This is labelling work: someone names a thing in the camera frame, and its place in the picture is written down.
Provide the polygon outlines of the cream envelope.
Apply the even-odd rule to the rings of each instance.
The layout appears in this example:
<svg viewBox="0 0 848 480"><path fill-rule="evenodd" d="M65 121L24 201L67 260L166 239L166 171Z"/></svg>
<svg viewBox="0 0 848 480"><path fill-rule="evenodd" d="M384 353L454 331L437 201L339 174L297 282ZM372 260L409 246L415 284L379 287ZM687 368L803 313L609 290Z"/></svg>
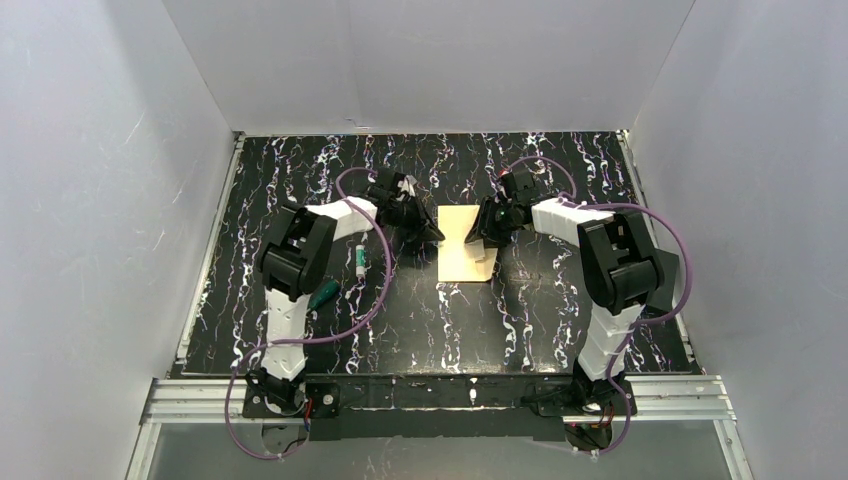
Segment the cream envelope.
<svg viewBox="0 0 848 480"><path fill-rule="evenodd" d="M493 277L497 250L485 248L482 240L465 243L478 213L478 205L438 206L438 228L445 236L438 245L439 282L480 283Z"/></svg>

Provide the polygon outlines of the white green glue stick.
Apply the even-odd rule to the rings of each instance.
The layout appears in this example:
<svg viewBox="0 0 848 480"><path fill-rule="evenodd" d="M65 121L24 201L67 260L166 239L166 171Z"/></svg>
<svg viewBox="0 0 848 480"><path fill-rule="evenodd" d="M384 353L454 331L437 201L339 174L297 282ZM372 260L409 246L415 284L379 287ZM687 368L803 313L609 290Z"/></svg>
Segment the white green glue stick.
<svg viewBox="0 0 848 480"><path fill-rule="evenodd" d="M355 248L355 274L359 279L363 279L367 272L367 252L364 245L357 245Z"/></svg>

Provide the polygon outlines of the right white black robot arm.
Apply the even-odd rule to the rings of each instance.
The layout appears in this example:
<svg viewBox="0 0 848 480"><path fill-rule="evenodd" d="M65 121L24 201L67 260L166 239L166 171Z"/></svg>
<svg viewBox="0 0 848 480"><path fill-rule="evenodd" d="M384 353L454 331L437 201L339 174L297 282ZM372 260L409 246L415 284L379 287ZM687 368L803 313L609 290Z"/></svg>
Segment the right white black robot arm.
<svg viewBox="0 0 848 480"><path fill-rule="evenodd" d="M623 393L625 351L639 317L666 284L661 255L642 212L591 209L545 196L527 171L505 172L499 183L499 192L482 200L464 242L500 248L514 232L533 230L575 246L592 301L587 338L570 382L537 387L522 404L539 415L613 406Z"/></svg>

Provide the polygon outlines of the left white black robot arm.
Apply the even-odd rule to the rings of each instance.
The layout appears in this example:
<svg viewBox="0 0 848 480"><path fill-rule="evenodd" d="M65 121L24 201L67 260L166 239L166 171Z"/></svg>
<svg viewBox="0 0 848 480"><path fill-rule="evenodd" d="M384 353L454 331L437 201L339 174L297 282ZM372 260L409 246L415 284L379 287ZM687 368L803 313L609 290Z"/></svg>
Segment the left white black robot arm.
<svg viewBox="0 0 848 480"><path fill-rule="evenodd" d="M259 365L245 379L260 402L273 412L291 415L303 410L307 396L303 372L307 314L329 264L335 242L374 232L388 242L384 227L413 241L438 242L444 234L415 192L413 177L380 169L359 195L341 194L321 205L284 203L279 219L263 239L259 271L264 288L267 334L258 346Z"/></svg>

